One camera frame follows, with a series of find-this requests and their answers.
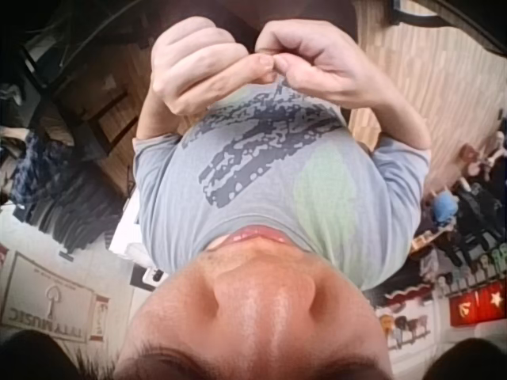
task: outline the graphic print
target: graphic print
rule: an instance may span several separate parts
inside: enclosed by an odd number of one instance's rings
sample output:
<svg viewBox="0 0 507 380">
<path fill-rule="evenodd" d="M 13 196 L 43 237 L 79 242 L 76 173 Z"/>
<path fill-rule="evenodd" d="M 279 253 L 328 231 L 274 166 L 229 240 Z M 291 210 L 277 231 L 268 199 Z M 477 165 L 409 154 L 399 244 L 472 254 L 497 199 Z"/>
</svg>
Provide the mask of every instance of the graphic print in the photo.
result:
<svg viewBox="0 0 507 380">
<path fill-rule="evenodd" d="M 309 103 L 279 84 L 274 93 L 259 93 L 207 116 L 183 142 L 183 149 L 217 127 L 232 124 L 253 126 L 226 144 L 199 175 L 206 199 L 218 208 L 228 205 L 275 162 L 341 127 L 331 107 Z"/>
</svg>

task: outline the fingernail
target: fingernail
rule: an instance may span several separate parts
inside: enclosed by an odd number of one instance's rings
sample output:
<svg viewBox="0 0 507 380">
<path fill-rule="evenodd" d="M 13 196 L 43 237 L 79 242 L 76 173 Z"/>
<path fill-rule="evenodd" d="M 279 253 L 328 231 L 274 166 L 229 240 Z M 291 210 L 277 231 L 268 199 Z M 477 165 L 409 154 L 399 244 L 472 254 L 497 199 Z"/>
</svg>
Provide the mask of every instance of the fingernail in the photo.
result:
<svg viewBox="0 0 507 380">
<path fill-rule="evenodd" d="M 279 55 L 275 55 L 274 59 L 275 59 L 276 69 L 279 72 L 281 72 L 282 74 L 284 74 L 285 71 L 287 71 L 287 67 L 288 67 L 287 61 L 285 59 L 283 59 L 282 57 L 280 57 Z"/>
<path fill-rule="evenodd" d="M 271 68 L 275 64 L 271 55 L 261 55 L 259 62 L 262 66 Z"/>
</svg>

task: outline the wall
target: wall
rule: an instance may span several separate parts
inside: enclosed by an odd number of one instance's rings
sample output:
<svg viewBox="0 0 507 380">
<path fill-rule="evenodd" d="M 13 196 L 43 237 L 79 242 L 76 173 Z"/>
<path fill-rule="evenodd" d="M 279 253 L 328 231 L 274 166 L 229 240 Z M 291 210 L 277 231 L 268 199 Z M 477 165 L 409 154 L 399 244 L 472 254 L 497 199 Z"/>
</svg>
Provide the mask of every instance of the wall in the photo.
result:
<svg viewBox="0 0 507 380">
<path fill-rule="evenodd" d="M 123 343 L 128 325 L 133 287 L 129 285 L 132 263 L 122 260 L 105 249 L 102 237 L 86 250 L 73 253 L 74 262 L 63 259 L 58 252 L 63 247 L 37 228 L 19 222 L 12 216 L 13 206 L 2 207 L 0 214 L 0 243 L 9 252 L 0 272 L 0 305 L 6 296 L 6 286 L 15 251 L 34 260 L 38 265 L 109 298 L 103 342 L 86 344 L 59 341 L 70 352 L 80 349 L 90 358 L 114 359 Z M 0 339 L 16 329 L 0 326 Z"/>
</svg>

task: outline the gray t-shirt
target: gray t-shirt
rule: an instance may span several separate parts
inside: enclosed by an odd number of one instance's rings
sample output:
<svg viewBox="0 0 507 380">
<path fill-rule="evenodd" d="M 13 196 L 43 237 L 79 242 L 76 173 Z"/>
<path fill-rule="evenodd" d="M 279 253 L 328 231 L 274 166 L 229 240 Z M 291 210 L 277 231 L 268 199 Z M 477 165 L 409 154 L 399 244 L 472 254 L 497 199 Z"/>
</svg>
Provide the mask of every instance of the gray t-shirt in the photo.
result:
<svg viewBox="0 0 507 380">
<path fill-rule="evenodd" d="M 280 83 L 249 85 L 185 136 L 134 147 L 143 240 L 163 271 L 217 237 L 263 225 L 361 289 L 405 261 L 429 170 L 429 152 L 386 137 L 368 156 L 335 106 Z"/>
</svg>

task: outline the yellow star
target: yellow star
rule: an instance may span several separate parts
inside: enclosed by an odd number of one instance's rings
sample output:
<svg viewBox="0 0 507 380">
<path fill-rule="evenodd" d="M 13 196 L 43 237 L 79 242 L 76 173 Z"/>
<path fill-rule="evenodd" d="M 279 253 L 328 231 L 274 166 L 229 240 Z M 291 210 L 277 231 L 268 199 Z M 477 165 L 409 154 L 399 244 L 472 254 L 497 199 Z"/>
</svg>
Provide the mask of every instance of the yellow star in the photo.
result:
<svg viewBox="0 0 507 380">
<path fill-rule="evenodd" d="M 504 299 L 500 296 L 500 292 L 491 293 L 491 303 L 494 304 L 497 308 L 500 308 L 500 304 Z"/>
</svg>

